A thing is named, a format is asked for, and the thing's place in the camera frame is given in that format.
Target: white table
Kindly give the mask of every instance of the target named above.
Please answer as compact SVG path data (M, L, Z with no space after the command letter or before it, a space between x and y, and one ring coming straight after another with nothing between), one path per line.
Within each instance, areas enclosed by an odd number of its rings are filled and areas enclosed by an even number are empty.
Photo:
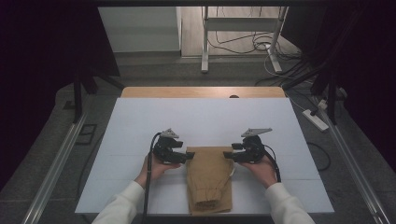
M202 99L120 98L111 116L76 213L99 213L140 171L153 135L172 128L186 147L230 146L248 128L276 152L282 182L308 213L331 213L332 205L287 98ZM235 165L233 209L220 215L265 215L264 188L244 167ZM139 204L141 212L143 202ZM152 183L148 213L186 216L186 170L167 171Z

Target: black cable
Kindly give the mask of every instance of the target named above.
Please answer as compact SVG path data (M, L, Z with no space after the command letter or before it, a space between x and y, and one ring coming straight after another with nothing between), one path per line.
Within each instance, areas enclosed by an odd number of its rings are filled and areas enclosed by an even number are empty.
M304 69L306 68L306 66L305 66L306 64L308 64L308 62L305 62L305 63L304 63L303 65L301 65L299 68L297 68L296 70L294 70L293 73L291 73L291 74L288 75L286 78L284 78L284 79L278 84L278 86L279 86L279 87L282 87L282 84L283 84L286 80L291 79L292 77L295 77L295 76L301 74L301 73L304 71Z
M306 100L308 100L308 102L315 108L318 109L318 106L314 104L314 102L311 101L311 99L309 99L306 95L302 94L301 92L292 89L293 91L297 92L298 94L302 95Z
M267 156L270 162L274 165L277 182L279 183L282 182L282 179L280 178L279 167L277 166L276 160L266 150L264 151L265 151L265 156Z
M245 52L238 52L238 51L234 51L234 50L231 50L231 49L226 49L226 48L214 46L212 43L210 43L209 39L207 39L207 42L209 43L210 46L212 46L215 49L225 49L227 51L230 51L230 52L236 53L236 54L248 54L248 53L251 53L251 52L255 51L255 49L253 49L253 50L249 50L249 51L245 51Z
M268 147L272 152L273 152L273 154L274 154L274 160L276 161L276 154L275 154L275 152L274 152L274 150L273 149L271 149L270 147Z
M269 42L269 41L258 42L257 40L259 40L261 38L272 39L272 37L269 35L261 35L261 36L257 36L257 37L256 37L256 35L254 35L253 39L251 40L253 47L254 47L254 49L259 50L259 51L267 51L268 48L266 47L266 45L271 45L271 42Z
M146 179L146 191L145 191L145 204L143 207L143 216L142 216L142 224L146 223L146 218L148 215L148 205L149 205L149 184L151 181L151 164L152 164L152 149L154 146L154 141L155 139L160 136L161 133L156 133L154 137L151 140L151 145L149 147L149 152L148 152L148 174L147 174L147 179Z
M219 16L219 7L216 7L216 17L218 17L218 16ZM218 43L220 44L220 42L219 42L219 37L218 37L218 31L216 31L215 34L216 34L216 40L217 40Z
M257 35L268 35L268 34L269 34L268 32L263 32L263 33L259 33ZM254 36L254 35L243 35L243 36L240 36L240 37L237 37L237 38L234 38L234 39L229 39L229 40L226 40L226 41L219 41L217 37L216 37L216 39L217 39L219 44L225 44L225 43L228 43L228 42L233 42L235 40L244 39L244 38L248 38L248 37L251 37L251 36Z
M288 80L286 77L280 77L283 78L282 80L277 80L271 84L269 84L268 86L274 86L277 82L279 82L278 86L280 86L282 84L282 82L284 82L285 80Z
M306 142L306 143L308 145L319 148L327 157L328 162L327 162L326 166L324 166L323 168L318 168L318 171L325 171L325 170L329 169L329 167L332 165L332 158L330 157L329 153L327 153L327 151L323 147L321 147L315 143L312 143L312 142Z
M282 47L280 46L279 42L276 42L276 44L277 44L277 48L275 48L276 56L279 57L279 58L281 58L281 59L284 60L284 61L289 61L289 60L293 60L293 59L302 59L302 58L305 58L304 55L303 55L300 51L297 51L297 53L294 53L294 54L287 54L287 53L284 53L284 52L282 51Z
M274 79L274 78L281 78L282 76L284 76L283 78L288 78L289 76L293 76L293 74L294 74L296 71L300 70L301 67L305 66L306 64L307 64L307 61L306 61L306 60L300 60L299 62L297 62L297 64L295 64L292 68L288 69L288 70L285 71L285 72L276 74L276 76L273 76L273 77L266 77L266 78L263 78L263 79L259 79L258 81L256 81L256 82L254 83L254 86L257 86L259 83L261 83L261 82L263 82L263 81L266 81L266 80L271 80L271 79ZM299 66L299 67L297 68L296 71L294 71L292 74L290 74L290 75L288 75L288 76L285 76L287 73L291 72L291 71L292 71L293 69L295 69L297 66ZM272 83L272 84L269 85L269 86L275 85L278 81Z
M253 17L253 7L250 7L250 13L247 15L247 17Z

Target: tan fabric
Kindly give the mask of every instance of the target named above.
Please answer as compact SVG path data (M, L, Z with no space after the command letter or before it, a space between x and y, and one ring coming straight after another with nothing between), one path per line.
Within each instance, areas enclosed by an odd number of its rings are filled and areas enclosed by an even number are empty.
M230 174L233 160L225 159L223 151L231 147L187 147L195 152L187 161L187 185L192 215L230 211L233 207Z

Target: table leg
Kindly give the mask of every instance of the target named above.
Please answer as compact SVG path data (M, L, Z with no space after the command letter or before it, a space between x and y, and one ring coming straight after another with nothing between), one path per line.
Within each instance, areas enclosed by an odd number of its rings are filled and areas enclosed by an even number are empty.
M204 44L202 45L202 63L201 63L201 72L207 73L209 71L209 52L208 52L208 43L207 43L207 23L208 19L208 7L205 7L205 16L204 16Z
M270 55L271 63L274 67L274 70L277 74L282 73L282 68L280 67L279 61L276 57L276 43L280 35L280 30L282 29L283 21L285 20L285 15L287 11L287 7L282 7L280 9L279 16L277 18L276 27L274 30L273 39L271 45L266 45L268 54Z

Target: wire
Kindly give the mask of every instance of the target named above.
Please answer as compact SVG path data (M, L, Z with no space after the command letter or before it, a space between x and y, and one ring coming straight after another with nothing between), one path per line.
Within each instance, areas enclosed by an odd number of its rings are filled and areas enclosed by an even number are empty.
M274 161L276 161L276 154L275 154L275 152L274 152L274 150L273 149L271 149L270 147L268 147L272 152L273 152L273 155L274 155Z
M294 105L297 105L298 107L300 107L300 109L302 109L303 111L305 111L305 109L302 107L302 106L300 106L300 105L298 105L297 103L295 103L294 101L293 101L293 99L291 99L291 97L289 97L288 96L288 94L285 92L285 95L290 99L290 101L294 104Z
M269 32L263 32L263 33L259 33L257 35L268 35L268 34L270 34L270 33ZM243 38L248 38L248 37L251 37L251 36L254 36L254 35L243 35L241 37L237 37L237 38L234 38L234 39L229 39L229 40L226 40L226 41L219 41L217 37L216 37L216 39L218 40L219 44L225 44L225 43L228 43L228 42L232 42L232 41L243 39Z
M146 179L146 191L145 191L145 204L143 207L143 216L142 216L142 224L146 223L146 219L148 216L148 205L149 205L149 184L151 181L151 164L152 164L152 149L154 146L154 141L155 139L160 136L161 133L156 133L154 137L152 137L151 140L151 145L149 147L149 152L148 152L148 174L147 174L147 179Z
M254 83L254 86L257 86L260 82L262 82L262 81L266 81L266 80L270 80L270 79L274 79L274 78L279 78L279 76L281 76L281 77L283 77L284 75L286 75L287 73L289 73L289 72L291 72L293 69L295 69L297 66L304 66L305 64L306 64L306 62L305 63L303 63L303 60L300 60L299 62L297 62L297 64L295 64L292 68L290 68L290 69L288 69L287 71L285 71L285 72L282 72L282 73L280 73L280 74L277 74L277 76L273 76L273 77L267 77L267 78L262 78L262 79L259 79L258 81L256 81L255 83Z
M330 157L329 153L327 153L327 151L323 147L321 147L315 143L312 143L312 142L306 142L306 143L308 145L319 148L327 157L327 160L328 160L327 164L323 168L318 168L318 171L325 171L325 170L329 169L329 167L332 165L332 158Z
M235 50L232 50L232 49L226 49L226 48L214 46L212 43L210 43L209 39L207 39L207 42L209 43L210 46L212 46L215 49L225 49L227 51L230 51L232 53L237 53L237 54L248 54L248 53L251 53L251 52L255 51L255 49L252 49L252 50L248 50L248 51L245 51L245 52L239 52L239 51L235 51Z
M302 95L304 98L306 98L306 100L308 100L309 103L311 103L311 105L312 105L314 108L318 109L318 106L315 105L314 102L312 102L311 99L309 99L306 95L302 94L301 92L299 92L299 91L297 91L297 90L295 90L295 89L292 89L292 90L295 91L295 92L297 92L298 94Z
M253 7L250 7L250 13L247 16L248 17L252 17L253 16Z
M285 77L285 76L283 76L282 74L275 74L275 73L272 73L272 72L270 72L269 70L268 70L268 68L267 68L267 65L266 65L266 61L268 60L268 58L270 57L271 55L270 54L268 54L266 57L265 57L265 59L264 59L264 68L265 68L265 71L267 72L267 73L269 73L270 75L273 75L273 76L276 76L276 77L284 77L284 78L288 78L288 79L296 79L295 77Z
M267 51L268 50L267 45L271 45L271 42L269 42L269 41L258 42L257 40L259 40L261 38L272 39L272 37L269 35L262 35L262 36L256 37L256 35L257 34L255 33L255 35L253 36L253 38L251 40L253 47L260 51Z
M284 61L303 58L303 54L299 50L297 50L296 53L284 53L279 42L277 42L277 48L275 48L275 53L277 57L281 58Z
M276 159L275 158L273 158L266 150L264 150L264 154L265 154L265 156L267 156L268 157L268 159L270 160L270 162L273 164L273 166L274 166L274 169L275 169L275 173L276 173L276 179L277 179L277 182L282 182L282 180L281 180L281 178L280 178L280 171L279 171L279 166L277 166L277 163L276 163Z

